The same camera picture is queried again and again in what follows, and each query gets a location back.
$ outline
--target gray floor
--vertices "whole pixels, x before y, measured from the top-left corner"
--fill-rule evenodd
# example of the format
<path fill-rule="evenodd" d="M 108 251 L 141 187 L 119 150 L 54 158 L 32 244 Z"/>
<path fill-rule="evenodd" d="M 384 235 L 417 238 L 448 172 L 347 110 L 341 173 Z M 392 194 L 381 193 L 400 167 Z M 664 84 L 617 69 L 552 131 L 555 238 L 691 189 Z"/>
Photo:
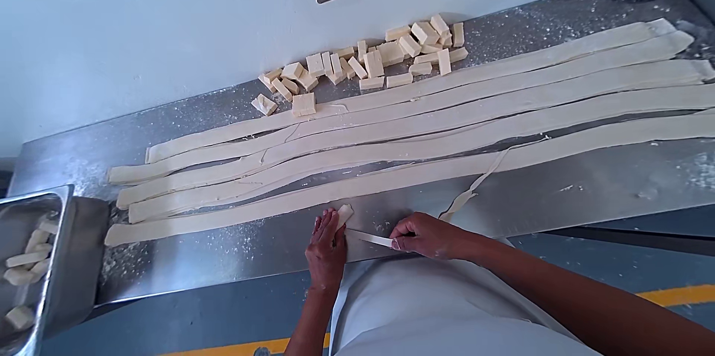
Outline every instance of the gray floor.
<path fill-rule="evenodd" d="M 700 230 L 715 207 L 609 222 L 609 227 Z M 715 257 L 539 233 L 517 248 L 630 292 L 715 283 Z M 156 296 L 116 309 L 43 343 L 43 355 L 157 355 L 289 337 L 309 286 L 307 272 Z M 715 303 L 673 311 L 715 330 Z"/>

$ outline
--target cheese cube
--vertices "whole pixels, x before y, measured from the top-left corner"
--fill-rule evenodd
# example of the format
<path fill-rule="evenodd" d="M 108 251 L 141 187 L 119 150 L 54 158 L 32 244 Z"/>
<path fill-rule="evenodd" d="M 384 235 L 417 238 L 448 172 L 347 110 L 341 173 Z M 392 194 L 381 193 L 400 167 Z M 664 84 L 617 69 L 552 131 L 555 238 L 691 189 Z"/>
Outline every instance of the cheese cube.
<path fill-rule="evenodd" d="M 410 57 L 416 57 L 420 54 L 420 50 L 422 50 L 420 44 L 412 39 L 410 35 L 400 36 L 400 46 L 405 49 Z"/>
<path fill-rule="evenodd" d="M 412 24 L 412 34 L 421 45 L 433 45 L 440 38 L 437 31 L 432 28 L 429 22 L 415 22 Z"/>
<path fill-rule="evenodd" d="M 365 89 L 381 88 L 382 85 L 384 85 L 384 84 L 385 84 L 385 77 L 366 78 L 364 80 L 360 80 L 360 89 L 365 90 Z"/>
<path fill-rule="evenodd" d="M 345 73 L 345 76 L 347 77 L 348 80 L 355 76 L 355 70 L 353 70 L 353 68 L 347 64 L 347 61 L 345 60 L 344 57 L 340 58 L 340 68 L 343 68 L 343 72 Z"/>
<path fill-rule="evenodd" d="M 360 61 L 361 63 L 365 62 L 365 53 L 368 52 L 368 43 L 366 41 L 359 41 L 357 43 L 357 61 Z"/>
<path fill-rule="evenodd" d="M 304 95 L 293 96 L 292 113 L 295 117 L 315 113 L 315 94 L 306 93 Z"/>
<path fill-rule="evenodd" d="M 333 74 L 335 74 L 336 77 L 343 75 L 343 67 L 340 65 L 340 56 L 338 56 L 337 53 L 330 55 L 330 64 L 333 66 Z"/>
<path fill-rule="evenodd" d="M 464 60 L 469 55 L 467 48 L 459 48 L 457 50 L 452 50 L 449 52 L 449 61 L 454 63 L 455 61 Z"/>
<path fill-rule="evenodd" d="M 420 63 L 432 63 L 432 64 L 437 64 L 439 62 L 439 58 L 437 57 L 437 53 L 430 53 L 428 55 L 419 55 L 415 57 L 415 64 L 420 64 Z"/>
<path fill-rule="evenodd" d="M 330 62 L 330 52 L 325 52 L 322 55 L 322 67 L 325 70 L 325 74 L 329 76 L 333 73 L 333 63 Z"/>
<path fill-rule="evenodd" d="M 258 97 L 251 101 L 251 104 L 259 112 L 265 115 L 270 115 L 278 107 L 275 102 L 273 102 L 269 98 L 266 98 L 262 93 L 259 93 Z"/>
<path fill-rule="evenodd" d="M 48 255 L 49 251 L 36 251 L 33 253 L 16 255 L 5 260 L 5 266 L 13 268 L 25 264 L 34 264 L 46 259 Z"/>
<path fill-rule="evenodd" d="M 449 35 L 447 35 L 447 38 L 439 38 L 439 40 L 437 40 L 437 43 L 442 45 L 443 48 L 452 47 L 452 34 L 450 33 Z"/>
<path fill-rule="evenodd" d="M 440 75 L 446 76 L 452 72 L 452 66 L 449 61 L 449 49 L 442 49 L 437 52 L 437 59 L 440 64 Z"/>
<path fill-rule="evenodd" d="M 293 63 L 285 66 L 280 76 L 283 78 L 290 78 L 292 80 L 297 80 L 300 78 L 300 74 L 303 73 L 303 65 L 300 63 Z"/>
<path fill-rule="evenodd" d="M 325 75 L 325 68 L 323 68 L 322 56 L 320 53 L 309 55 L 305 58 L 305 61 L 308 63 L 308 72 L 311 76 L 317 78 Z"/>
<path fill-rule="evenodd" d="M 278 93 L 283 95 L 283 98 L 285 98 L 286 101 L 293 101 L 293 94 L 290 92 L 290 90 L 288 90 L 288 88 L 286 88 L 285 85 L 283 85 L 283 82 L 281 82 L 281 80 L 273 80 L 273 87 L 275 87 Z"/>
<path fill-rule="evenodd" d="M 347 61 L 347 64 L 350 65 L 351 68 L 353 68 L 353 71 L 357 76 L 362 80 L 368 77 L 368 72 L 365 71 L 364 68 L 362 68 L 362 65 L 360 64 L 359 61 L 357 61 L 354 57 L 349 59 Z"/>
<path fill-rule="evenodd" d="M 27 245 L 25 246 L 25 252 L 34 252 L 33 249 L 35 248 L 35 246 L 37 246 L 38 244 L 46 243 L 48 239 L 49 232 L 45 232 L 44 230 L 40 229 L 35 229 L 30 234 L 30 240 L 27 241 Z"/>
<path fill-rule="evenodd" d="M 347 77 L 347 74 L 345 74 L 345 73 L 340 73 L 340 75 L 330 74 L 328 76 L 328 78 L 330 79 L 330 82 L 332 82 L 333 85 L 337 85 L 337 84 L 343 82 L 346 77 Z"/>
<path fill-rule="evenodd" d="M 435 31 L 437 31 L 440 38 L 447 38 L 447 35 L 449 34 L 449 27 L 447 26 L 447 22 L 442 19 L 441 15 L 433 15 L 430 19 L 430 25 L 435 29 Z"/>
<path fill-rule="evenodd" d="M 25 306 L 17 306 L 5 315 L 5 319 L 15 331 L 24 331 L 35 324 L 35 313 Z"/>
<path fill-rule="evenodd" d="M 407 85 L 412 83 L 413 75 L 412 73 L 400 74 L 397 76 L 388 77 L 388 88 L 394 88 L 396 86 Z"/>
<path fill-rule="evenodd" d="M 258 80 L 263 83 L 263 85 L 266 86 L 271 92 L 275 92 L 275 88 L 273 88 L 273 85 L 271 83 L 273 82 L 274 79 L 280 77 L 280 74 L 283 72 L 282 69 L 277 68 L 269 73 L 264 73 L 258 76 Z"/>
<path fill-rule="evenodd" d="M 32 283 L 35 274 L 23 267 L 8 268 L 2 276 L 13 286 L 23 286 Z"/>
<path fill-rule="evenodd" d="M 417 63 L 410 66 L 410 72 L 415 76 L 432 74 L 432 63 Z"/>
<path fill-rule="evenodd" d="M 42 222 L 40 222 L 40 226 L 37 227 L 38 229 L 44 230 L 45 232 L 49 232 L 50 234 L 57 234 L 59 230 L 59 224 L 57 222 L 51 221 L 44 216 L 42 216 L 40 220 Z"/>
<path fill-rule="evenodd" d="M 335 52 L 341 58 L 350 58 L 355 56 L 355 48 L 353 46 L 348 46 L 344 49 L 340 49 Z"/>
<path fill-rule="evenodd" d="M 298 84 L 294 83 L 293 81 L 289 80 L 288 78 L 281 78 L 280 82 L 283 83 L 283 85 L 288 88 L 288 90 L 293 94 L 293 95 L 298 95 L 298 92 L 300 92 L 300 88 L 298 87 Z"/>
<path fill-rule="evenodd" d="M 452 25 L 452 45 L 455 48 L 464 46 L 464 22 L 457 22 Z"/>
<path fill-rule="evenodd" d="M 382 67 L 382 59 L 380 52 L 368 52 L 365 55 L 365 68 L 368 71 L 368 77 L 374 78 L 385 75 L 385 69 Z"/>
<path fill-rule="evenodd" d="M 421 52 L 424 54 L 430 54 L 430 53 L 436 53 L 442 49 L 443 49 L 442 45 L 440 45 L 439 43 L 435 43 L 434 45 L 422 45 Z"/>
<path fill-rule="evenodd" d="M 305 92 L 310 92 L 317 86 L 317 78 L 311 76 L 308 70 L 303 70 L 303 74 L 300 74 L 300 78 L 298 78 L 298 83 L 303 86 Z"/>
<path fill-rule="evenodd" d="M 410 34 L 410 26 L 405 25 L 398 28 L 388 29 L 385 32 L 385 41 L 397 41 L 400 37 Z"/>
<path fill-rule="evenodd" d="M 378 51 L 383 67 L 401 63 L 405 59 L 405 53 L 400 49 L 398 42 L 385 42 L 378 46 Z"/>

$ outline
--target pastry dough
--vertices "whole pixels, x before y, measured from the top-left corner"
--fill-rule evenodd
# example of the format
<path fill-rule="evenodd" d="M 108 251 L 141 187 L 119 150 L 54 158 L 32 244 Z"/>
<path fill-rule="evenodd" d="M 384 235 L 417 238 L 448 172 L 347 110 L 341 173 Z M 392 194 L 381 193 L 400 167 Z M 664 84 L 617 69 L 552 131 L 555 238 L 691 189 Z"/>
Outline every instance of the pastry dough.
<path fill-rule="evenodd" d="M 357 230 L 352 230 L 352 229 L 345 230 L 345 237 L 350 238 L 350 239 L 362 240 L 363 242 L 380 244 L 380 246 L 385 246 L 385 247 L 390 247 L 390 248 L 392 248 L 392 246 L 393 246 L 392 239 L 376 236 L 374 234 L 362 233 L 362 232 L 359 232 Z"/>
<path fill-rule="evenodd" d="M 602 125 L 510 150 L 495 172 L 519 169 L 612 146 L 712 136 L 715 136 L 715 115 L 681 115 Z M 285 214 L 342 198 L 481 174 L 489 169 L 498 155 L 498 153 L 483 153 L 398 166 L 208 214 L 177 216 L 134 225 L 115 223 L 109 228 L 104 243 L 112 247 L 177 234 L 201 232 Z"/>
<path fill-rule="evenodd" d="M 510 137 L 530 136 L 618 115 L 710 106 L 715 107 L 715 90 L 710 86 L 656 88 L 604 95 L 478 126 L 470 125 L 450 134 L 426 136 L 421 141 L 405 140 L 328 150 L 289 160 L 228 183 L 179 191 L 132 204 L 130 222 L 171 216 L 202 206 L 244 201 L 324 171 L 380 160 L 421 160 L 449 156 Z"/>
<path fill-rule="evenodd" d="M 552 66 L 579 58 L 589 53 L 596 53 L 610 48 L 618 48 L 632 43 L 643 42 L 672 31 L 675 31 L 675 28 L 668 21 L 663 19 L 653 22 L 636 22 L 624 25 L 550 48 L 524 53 L 480 66 L 464 68 L 460 70 L 462 72 L 452 73 L 450 80 L 443 78 L 439 82 L 439 85 L 442 87 L 440 90 L 464 85 L 465 83 L 488 80 L 495 77 Z M 362 41 L 358 42 L 358 48 L 360 48 L 361 43 Z M 326 105 L 337 105 L 331 107 L 333 110 L 349 108 L 350 111 L 359 111 L 384 105 L 398 104 L 410 100 L 409 92 L 416 88 L 416 86 L 411 86 L 404 90 L 381 91 L 369 95 L 340 99 L 329 102 Z M 298 122 L 299 121 L 293 119 L 289 112 L 288 114 L 276 114 L 271 118 L 263 120 L 246 120 L 213 128 L 201 133 L 189 134 L 171 141 L 156 144 L 149 148 L 147 150 L 147 163 L 154 163 L 158 160 L 177 155 L 178 153 L 201 148 L 202 146 L 214 145 L 216 143 L 223 143 L 250 136 L 255 133 L 276 130 Z"/>
<path fill-rule="evenodd" d="M 321 131 L 329 131 L 336 128 L 345 128 L 346 126 L 364 125 L 365 123 L 377 123 L 379 121 L 393 120 L 396 118 L 406 117 L 409 115 L 434 111 L 440 108 L 446 108 L 450 105 L 463 104 L 467 101 L 478 98 L 485 98 L 491 95 L 512 92 L 514 90 L 539 86 L 557 81 L 567 80 L 573 77 L 584 76 L 589 73 L 594 73 L 600 70 L 627 66 L 636 63 L 652 62 L 664 60 L 672 57 L 676 53 L 684 50 L 692 37 L 685 32 L 675 32 L 670 35 L 664 35 L 648 41 L 639 42 L 637 44 L 606 50 L 593 55 L 587 55 L 582 58 L 562 63 L 557 66 L 542 68 L 540 70 L 519 73 L 510 76 L 484 80 L 472 83 L 469 86 L 464 85 L 465 78 L 460 77 L 462 73 L 455 71 L 450 76 L 441 77 L 438 79 L 427 79 L 413 83 L 407 88 L 414 88 L 411 95 L 406 96 L 401 90 L 404 87 L 396 87 L 382 92 L 390 93 L 400 91 L 396 97 L 409 98 L 412 101 L 405 101 L 393 105 L 381 106 L 368 110 L 359 111 L 355 109 L 347 115 L 335 116 L 330 118 L 318 118 L 317 120 L 303 123 L 297 127 L 300 130 L 297 134 L 291 134 L 291 139 L 298 139 L 312 133 Z M 425 85 L 425 82 L 440 82 L 447 80 L 453 76 L 457 76 L 458 87 L 452 89 L 441 89 L 439 84 Z M 357 96 L 355 98 L 364 98 L 368 95 Z M 452 100 L 449 102 L 437 102 L 437 105 L 432 105 L 434 101 L 441 101 L 442 98 L 450 96 Z M 321 114 L 321 106 L 317 106 L 317 114 Z M 270 118 L 279 118 L 284 114 L 273 115 Z M 362 118 L 362 123 L 356 123 L 356 118 Z M 166 160 L 157 162 L 156 164 L 139 165 L 139 166 L 118 166 L 111 168 L 109 171 L 109 182 L 120 184 L 134 181 L 143 181 L 150 178 L 163 177 L 172 171 L 183 169 L 199 163 L 206 163 L 214 160 L 223 160 L 235 158 L 237 156 L 249 155 L 259 150 L 268 149 L 280 143 L 287 141 L 285 137 L 286 130 L 281 130 L 276 133 L 267 134 L 248 141 L 225 144 L 227 146 L 208 147 L 195 153 L 193 151 L 183 153 Z"/>
<path fill-rule="evenodd" d="M 288 138 L 297 135 L 296 132 L 300 127 L 298 126 L 296 131 L 291 132 L 290 135 L 282 133 L 279 136 L 282 137 L 282 140 L 277 145 L 239 160 L 209 168 L 186 171 L 149 181 L 136 187 L 125 188 L 120 191 L 117 206 L 124 209 L 129 204 L 143 201 L 147 198 L 233 180 L 267 169 L 292 157 L 316 150 L 459 128 L 492 118 L 564 104 L 615 90 L 657 88 L 695 83 L 699 78 L 703 77 L 702 73 L 692 66 L 693 64 L 707 68 L 710 70 L 709 76 L 713 75 L 712 68 L 706 63 L 706 60 L 672 60 L 615 68 L 571 80 L 504 95 L 495 95 L 491 98 L 454 106 L 461 103 L 464 96 L 470 93 L 472 95 L 476 93 L 487 96 L 490 93 L 487 89 L 480 90 L 473 89 L 474 87 L 472 86 L 463 86 L 442 93 L 441 96 L 435 97 L 434 101 L 427 97 L 422 101 L 396 105 L 398 106 L 396 111 L 404 115 L 408 115 L 404 108 L 412 108 L 413 110 L 442 109 L 440 111 L 433 113 L 414 111 L 413 114 L 415 115 L 409 117 L 370 124 L 369 121 L 376 118 L 376 115 L 373 114 L 381 111 L 381 109 L 372 109 L 358 114 L 349 114 L 353 119 L 357 116 L 364 117 L 366 120 L 366 122 L 362 123 L 364 125 L 356 123 L 357 127 L 307 134 L 289 141 Z"/>

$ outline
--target person's right hand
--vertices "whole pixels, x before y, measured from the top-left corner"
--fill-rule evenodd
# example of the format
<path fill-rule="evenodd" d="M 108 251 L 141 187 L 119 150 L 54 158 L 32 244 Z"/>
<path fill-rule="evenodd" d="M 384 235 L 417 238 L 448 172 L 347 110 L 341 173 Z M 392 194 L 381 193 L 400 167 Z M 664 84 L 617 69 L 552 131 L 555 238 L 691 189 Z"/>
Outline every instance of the person's right hand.
<path fill-rule="evenodd" d="M 474 245 L 477 237 L 484 236 L 467 232 L 422 212 L 415 212 L 399 221 L 390 234 L 393 249 L 415 251 L 439 260 L 460 258 L 460 249 Z"/>

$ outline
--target stainless steel table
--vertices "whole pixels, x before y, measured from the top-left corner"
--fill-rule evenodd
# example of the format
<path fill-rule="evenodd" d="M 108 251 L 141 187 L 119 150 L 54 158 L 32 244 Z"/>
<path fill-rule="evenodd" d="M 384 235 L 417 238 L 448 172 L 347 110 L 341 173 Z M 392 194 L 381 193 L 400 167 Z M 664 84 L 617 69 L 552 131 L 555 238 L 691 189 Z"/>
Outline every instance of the stainless steel table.
<path fill-rule="evenodd" d="M 539 50 L 588 33 L 665 17 L 696 37 L 683 58 L 715 58 L 715 28 L 688 0 L 541 0 L 465 23 L 469 58 L 458 68 Z M 405 72 L 404 65 L 388 75 Z M 319 102 L 359 95 L 355 81 L 315 89 Z M 24 144 L 10 194 L 72 183 L 76 194 L 108 201 L 111 166 L 140 164 L 145 149 L 188 133 L 254 118 L 257 80 Z M 285 110 L 287 104 L 280 105 Z M 309 177 L 282 191 L 384 168 L 373 164 Z M 412 211 L 437 214 L 474 177 L 409 187 L 349 202 L 372 233 Z M 595 150 L 488 178 L 455 223 L 492 236 L 540 232 L 626 216 L 715 204 L 715 140 L 690 139 Z M 209 232 L 108 249 L 98 304 L 306 269 L 313 216 L 325 206 Z M 350 260 L 393 254 L 350 243 Z"/>

